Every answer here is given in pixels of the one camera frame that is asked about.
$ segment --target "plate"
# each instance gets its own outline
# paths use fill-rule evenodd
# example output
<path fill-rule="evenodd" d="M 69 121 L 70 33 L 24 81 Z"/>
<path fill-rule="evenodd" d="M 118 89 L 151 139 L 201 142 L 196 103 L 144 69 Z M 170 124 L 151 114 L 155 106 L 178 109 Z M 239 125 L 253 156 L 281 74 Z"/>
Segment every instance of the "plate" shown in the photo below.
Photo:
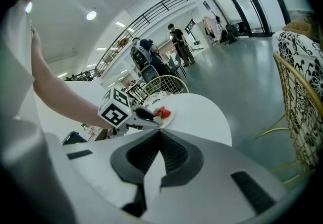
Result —
<path fill-rule="evenodd" d="M 159 127 L 160 129 L 165 128 L 167 125 L 170 124 L 170 122 L 173 120 L 175 115 L 175 108 L 173 105 L 165 106 L 165 109 L 169 110 L 171 112 L 171 115 L 167 117 L 166 119 L 163 119 L 163 124 Z"/>

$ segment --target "human arm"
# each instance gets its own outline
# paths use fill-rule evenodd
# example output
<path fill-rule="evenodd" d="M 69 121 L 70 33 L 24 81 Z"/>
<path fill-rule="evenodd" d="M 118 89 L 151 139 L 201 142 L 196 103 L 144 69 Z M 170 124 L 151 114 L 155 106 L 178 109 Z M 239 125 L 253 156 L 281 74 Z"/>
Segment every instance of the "human arm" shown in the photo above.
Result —
<path fill-rule="evenodd" d="M 49 69 L 41 54 L 38 33 L 33 31 L 31 42 L 31 66 L 35 78 L 34 90 L 52 110 L 75 121 L 110 129 L 112 126 L 97 115 L 98 108 L 77 95 Z"/>
<path fill-rule="evenodd" d="M 173 42 L 173 46 L 176 46 L 176 45 L 177 45 L 176 37 L 173 37 L 173 38 L 172 38 L 172 42 Z"/>
<path fill-rule="evenodd" d="M 144 49 L 146 49 L 147 51 L 148 51 L 148 50 L 152 50 L 154 53 L 157 53 L 157 51 L 158 51 L 157 46 L 155 46 L 153 43 L 149 42 L 149 41 L 148 41 L 148 40 L 146 40 L 146 39 L 142 39 L 142 40 L 140 41 L 140 45 L 141 45 Z"/>
<path fill-rule="evenodd" d="M 187 42 L 186 42 L 186 39 L 185 39 L 185 37 L 184 37 L 184 34 L 182 34 L 182 39 L 183 39 L 183 43 L 184 43 L 184 45 L 187 45 Z"/>

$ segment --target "black and white patterned cushion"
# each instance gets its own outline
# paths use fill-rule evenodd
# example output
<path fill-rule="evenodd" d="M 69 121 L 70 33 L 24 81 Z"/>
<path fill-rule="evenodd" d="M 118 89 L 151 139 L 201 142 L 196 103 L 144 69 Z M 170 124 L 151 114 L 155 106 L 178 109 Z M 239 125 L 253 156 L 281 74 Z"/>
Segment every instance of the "black and white patterned cushion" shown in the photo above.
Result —
<path fill-rule="evenodd" d="M 148 108 L 150 105 L 155 104 L 156 102 L 158 102 L 166 97 L 169 97 L 171 95 L 173 95 L 173 94 L 170 92 L 167 92 L 167 91 L 160 91 L 160 92 L 154 93 L 145 99 L 143 106 L 145 108 Z"/>
<path fill-rule="evenodd" d="M 308 81 L 323 101 L 323 53 L 318 46 L 304 35 L 285 31 L 273 35 L 273 46 L 275 52 Z M 316 148 L 322 148 L 323 122 L 312 106 L 305 107 L 306 92 L 302 85 L 298 82 L 299 85 L 295 85 L 291 73 L 289 77 L 285 76 L 283 81 L 287 88 L 285 108 L 291 112 L 290 115 L 287 114 L 289 127 L 292 129 L 291 137 L 295 148 L 300 152 L 298 157 L 302 157 L 299 160 L 307 163 L 307 169 L 313 169 L 318 162 Z"/>

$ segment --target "person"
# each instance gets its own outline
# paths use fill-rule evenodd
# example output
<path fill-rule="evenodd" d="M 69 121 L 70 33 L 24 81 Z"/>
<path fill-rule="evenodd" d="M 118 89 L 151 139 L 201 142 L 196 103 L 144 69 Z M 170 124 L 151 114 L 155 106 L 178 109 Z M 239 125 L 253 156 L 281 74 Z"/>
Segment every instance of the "person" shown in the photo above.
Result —
<path fill-rule="evenodd" d="M 188 48 L 183 32 L 180 29 L 175 29 L 174 24 L 168 25 L 168 29 L 174 32 L 174 35 L 177 39 L 178 48 L 184 60 L 184 66 L 188 66 L 189 64 L 192 65 L 193 63 L 195 63 L 194 57 L 190 49 Z"/>
<path fill-rule="evenodd" d="M 35 92 L 48 107 L 65 117 L 111 129 L 112 126 L 97 115 L 96 105 L 77 95 L 51 72 L 42 56 L 40 37 L 25 12 L 33 0 L 12 1 L 6 3 L 8 8 L 0 27 L 0 45 L 3 48 L 0 72 L 5 74 L 11 69 L 15 75 L 1 83 L 1 90 L 6 90 L 0 94 L 1 112 L 41 126 Z M 23 85 L 10 85 L 10 81 Z"/>
<path fill-rule="evenodd" d="M 151 56 L 151 65 L 154 66 L 154 68 L 156 69 L 156 71 L 158 72 L 158 74 L 160 76 L 162 75 L 173 75 L 169 69 L 163 64 L 162 62 L 162 58 L 160 57 L 160 55 L 157 53 L 158 52 L 158 48 L 157 46 L 155 46 L 152 42 L 146 40 L 146 39 L 140 39 L 139 37 L 135 37 L 132 40 L 132 45 L 136 46 L 139 45 L 141 46 L 143 49 L 145 49 L 145 51 L 147 51 L 150 56 Z"/>
<path fill-rule="evenodd" d="M 177 39 L 175 37 L 174 31 L 171 31 L 171 37 L 172 37 L 173 46 L 175 47 L 175 51 L 177 52 L 179 57 L 183 59 L 183 56 L 182 56 L 181 51 L 180 51 L 178 44 L 177 44 Z"/>

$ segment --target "staircase railing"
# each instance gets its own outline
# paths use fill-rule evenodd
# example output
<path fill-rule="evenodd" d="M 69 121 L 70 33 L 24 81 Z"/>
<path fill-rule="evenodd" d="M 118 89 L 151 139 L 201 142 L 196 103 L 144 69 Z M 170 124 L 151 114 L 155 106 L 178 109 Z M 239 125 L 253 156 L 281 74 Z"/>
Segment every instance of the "staircase railing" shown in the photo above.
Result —
<path fill-rule="evenodd" d="M 72 75 L 72 77 L 65 78 L 65 81 L 92 81 L 95 80 L 99 75 L 96 73 L 95 69 L 79 73 L 77 75 Z"/>
<path fill-rule="evenodd" d="M 127 43 L 131 42 L 144 28 L 161 15 L 173 10 L 187 0 L 162 0 L 135 19 L 106 50 L 100 61 L 96 64 L 95 73 L 101 76 L 112 60 L 120 53 Z"/>

